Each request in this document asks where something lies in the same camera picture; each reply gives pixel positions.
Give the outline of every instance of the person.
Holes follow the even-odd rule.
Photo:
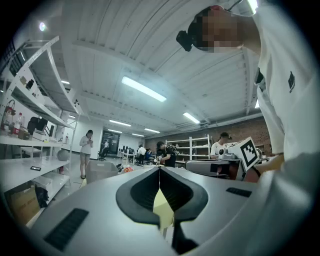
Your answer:
[[[265,82],[257,87],[272,153],[258,172],[279,170],[301,153],[320,152],[319,67],[300,31],[279,7],[264,3],[252,16],[241,16],[214,5],[199,12],[176,37],[186,51],[208,53],[245,47],[259,55]]]
[[[148,148],[146,150],[145,160],[147,160],[147,161],[152,160],[153,158],[151,157],[151,154],[152,154],[152,150],[151,150],[151,148]]]
[[[156,144],[157,150],[161,151],[162,155],[158,157],[158,160],[164,161],[164,166],[175,167],[177,160],[177,149],[170,145],[165,145],[162,141],[158,141]]]
[[[81,179],[85,179],[84,169],[87,170],[87,165],[90,160],[91,148],[94,147],[94,141],[92,140],[92,135],[94,132],[92,130],[88,130],[85,136],[83,136],[80,140],[79,145],[82,146],[80,150],[80,172]]]
[[[139,155],[139,164],[141,166],[144,166],[144,159],[145,159],[146,149],[142,145],[139,145],[138,154],[140,154]]]
[[[109,150],[109,143],[108,143],[107,140],[105,140],[104,148],[103,148],[103,151],[102,151],[102,157],[103,158],[105,158],[107,156],[108,150]]]
[[[210,158],[211,159],[217,159],[219,157],[219,151],[221,149],[225,150],[227,148],[227,144],[229,140],[229,134],[227,132],[222,132],[220,134],[220,139],[219,141],[213,143],[211,147],[211,153],[210,153]]]

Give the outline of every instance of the white ceiling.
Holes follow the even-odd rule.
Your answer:
[[[106,127],[145,136],[153,134],[144,128],[159,135],[196,130],[201,127],[183,113],[210,125],[257,112],[254,53],[239,49],[212,54],[196,48],[186,52],[176,42],[196,13],[214,4],[228,8],[234,2],[61,0],[50,7],[54,15],[45,21],[47,31],[37,30],[34,37],[60,36],[53,55],[61,79],[77,91],[82,109],[106,120]],[[250,15],[246,0],[233,11]],[[122,84],[123,76],[167,100],[160,102]],[[109,119],[131,127],[110,125]]]

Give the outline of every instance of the woman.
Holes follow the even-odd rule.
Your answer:
[[[85,179],[86,176],[84,175],[84,168],[87,171],[87,165],[90,160],[91,155],[91,148],[94,147],[94,142],[92,140],[92,135],[94,132],[92,130],[88,130],[85,136],[83,136],[80,140],[79,145],[82,146],[80,151],[80,172],[81,172],[81,179]]]

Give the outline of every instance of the black rubber pad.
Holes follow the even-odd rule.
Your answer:
[[[82,222],[88,215],[83,209],[73,209],[45,238],[44,240],[63,251],[74,236]]]
[[[246,197],[246,198],[250,197],[250,195],[252,193],[251,191],[243,190],[243,189],[239,189],[239,188],[235,188],[235,187],[229,187],[226,191],[230,192],[232,194]]]

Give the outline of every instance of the white shirt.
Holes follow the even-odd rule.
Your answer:
[[[139,149],[138,149],[138,154],[141,154],[141,155],[145,155],[145,153],[146,153],[146,149],[142,146],[142,147],[139,147]]]
[[[227,144],[220,145],[218,142],[213,143],[211,147],[210,156],[219,155],[219,150],[226,149],[227,147],[228,147]]]
[[[91,154],[91,148],[94,147],[94,143],[87,143],[89,141],[87,136],[83,136],[80,140],[79,145],[82,146],[80,152],[85,154]]]
[[[259,30],[260,72],[257,88],[274,154],[287,161],[320,151],[319,69],[304,36],[280,9],[261,6],[253,16]]]

